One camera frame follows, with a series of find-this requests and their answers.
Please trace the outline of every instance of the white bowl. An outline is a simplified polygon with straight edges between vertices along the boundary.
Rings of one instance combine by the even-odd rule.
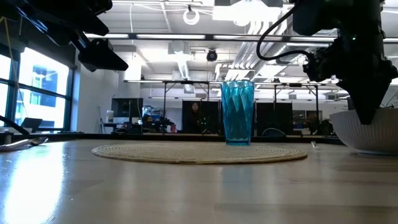
[[[330,115],[340,140],[363,153],[398,155],[398,109],[376,111],[370,125],[362,125],[355,111]]]

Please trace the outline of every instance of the security camera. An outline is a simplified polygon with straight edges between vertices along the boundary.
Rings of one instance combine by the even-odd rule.
[[[210,49],[209,52],[207,53],[206,57],[208,62],[214,62],[217,60],[217,53],[215,49]]]

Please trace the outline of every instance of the laptop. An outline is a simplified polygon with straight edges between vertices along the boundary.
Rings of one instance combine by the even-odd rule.
[[[37,128],[39,128],[40,124],[42,123],[42,121],[43,119],[38,119],[38,118],[25,118],[21,126],[23,128],[32,128],[32,133],[35,133],[37,131]]]

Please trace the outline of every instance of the ceiling light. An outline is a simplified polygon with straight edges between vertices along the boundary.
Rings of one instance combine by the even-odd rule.
[[[385,38],[385,44],[398,44],[398,38]]]
[[[200,97],[177,97],[177,99],[180,100],[204,100],[207,98],[200,98]]]
[[[189,12],[193,12],[195,13],[195,16],[192,19],[188,19],[188,13]],[[188,25],[195,25],[199,22],[200,16],[199,16],[199,12],[194,9],[189,11],[188,9],[184,12],[184,14],[182,15],[182,19],[184,19],[184,22]]]
[[[162,81],[156,81],[156,80],[125,80],[125,82],[130,82],[130,83],[163,83]]]
[[[184,35],[184,34],[137,34],[137,39],[178,39],[178,40],[204,40],[205,35]]]
[[[129,34],[106,34],[105,36],[85,34],[87,38],[128,39]]]
[[[288,47],[329,47],[328,44],[286,43]]]
[[[259,35],[214,35],[215,40],[245,40],[257,42],[259,40]],[[265,42],[280,42],[282,41],[281,36],[268,35]]]
[[[160,4],[164,3],[166,5],[184,5],[184,4],[190,4],[192,6],[201,6],[203,3],[201,1],[153,1],[153,0],[148,0],[148,1],[118,1],[118,0],[113,0],[113,4]]]
[[[337,37],[290,37],[292,42],[306,42],[306,43],[333,43]]]
[[[162,96],[150,96],[148,97],[149,99],[158,99],[158,100],[164,100],[164,98],[168,100],[176,100],[178,97],[162,97]]]

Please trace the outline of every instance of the black cable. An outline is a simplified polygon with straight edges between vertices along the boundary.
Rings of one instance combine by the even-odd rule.
[[[277,26],[279,26],[279,24],[281,24],[283,21],[285,21],[289,16],[291,16],[297,9],[297,7],[299,6],[298,3],[296,3],[293,8],[287,12],[284,16],[282,16],[278,21],[276,21],[273,25],[271,25],[260,37],[259,41],[257,42],[257,47],[256,47],[256,53],[257,53],[257,57],[259,57],[259,59],[261,60],[275,60],[281,57],[285,57],[288,55],[292,55],[292,54],[304,54],[305,56],[307,56],[307,58],[311,58],[312,55],[308,52],[306,52],[305,50],[292,50],[290,52],[285,52],[282,53],[280,55],[276,55],[273,57],[265,57],[263,55],[261,55],[261,44],[264,41],[264,39],[266,38],[266,36],[273,31]]]

